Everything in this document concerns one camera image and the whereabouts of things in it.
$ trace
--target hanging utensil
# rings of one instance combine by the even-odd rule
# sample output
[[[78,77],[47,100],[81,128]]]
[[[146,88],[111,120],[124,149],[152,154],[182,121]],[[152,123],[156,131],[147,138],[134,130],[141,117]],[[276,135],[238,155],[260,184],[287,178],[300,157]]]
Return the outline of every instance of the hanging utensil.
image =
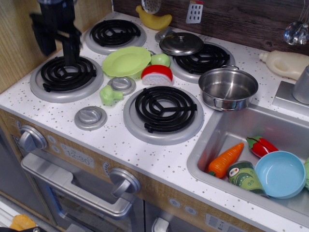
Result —
[[[297,43],[294,42],[294,34],[302,24],[303,22],[295,21],[287,26],[287,28],[284,31],[283,37],[288,44],[297,45]]]
[[[187,18],[185,23],[200,23],[202,19],[203,12],[203,1],[200,0],[190,0],[189,9],[187,13]]]
[[[284,31],[284,40],[290,45],[306,44],[309,40],[308,30],[308,13],[309,5],[304,11],[306,6],[306,0],[304,0],[304,6],[298,21],[291,23]]]
[[[145,12],[153,15],[160,10],[161,0],[141,0],[141,5]]]
[[[293,35],[293,42],[295,44],[305,45],[307,41],[309,41],[308,23],[302,23]]]

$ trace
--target oven handle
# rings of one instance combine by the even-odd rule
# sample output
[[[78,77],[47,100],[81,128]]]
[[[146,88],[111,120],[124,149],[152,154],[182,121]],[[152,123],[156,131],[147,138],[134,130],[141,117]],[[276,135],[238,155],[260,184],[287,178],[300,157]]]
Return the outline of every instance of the oven handle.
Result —
[[[114,204],[111,204],[72,184],[73,174],[71,172],[32,153],[28,153],[22,159],[21,166],[25,171],[47,183],[50,187],[70,195],[110,218],[123,219],[132,208],[132,204],[123,198],[118,198]]]

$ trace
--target red pepper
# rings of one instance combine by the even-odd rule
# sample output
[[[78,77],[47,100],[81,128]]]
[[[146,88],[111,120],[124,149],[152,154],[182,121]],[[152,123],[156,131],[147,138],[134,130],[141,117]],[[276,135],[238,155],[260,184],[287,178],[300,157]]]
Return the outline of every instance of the red pepper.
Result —
[[[247,137],[246,140],[249,144],[250,151],[260,158],[270,152],[278,151],[273,144],[261,136]]]

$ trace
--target oven door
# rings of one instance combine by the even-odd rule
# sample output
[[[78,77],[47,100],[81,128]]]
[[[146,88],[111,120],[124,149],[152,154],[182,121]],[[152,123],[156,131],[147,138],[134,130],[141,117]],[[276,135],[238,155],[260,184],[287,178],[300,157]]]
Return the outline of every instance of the oven door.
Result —
[[[22,160],[22,168],[38,184],[58,226],[67,229],[75,224],[89,232],[144,231],[143,200],[132,194],[115,198],[110,194],[112,184],[69,163],[65,166],[74,175],[32,153]]]

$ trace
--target green can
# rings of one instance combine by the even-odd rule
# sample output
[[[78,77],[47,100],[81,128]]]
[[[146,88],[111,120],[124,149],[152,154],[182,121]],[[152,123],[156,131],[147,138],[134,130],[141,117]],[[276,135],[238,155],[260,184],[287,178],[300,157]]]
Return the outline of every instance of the green can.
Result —
[[[268,198],[252,163],[236,162],[228,167],[226,175],[231,184]]]

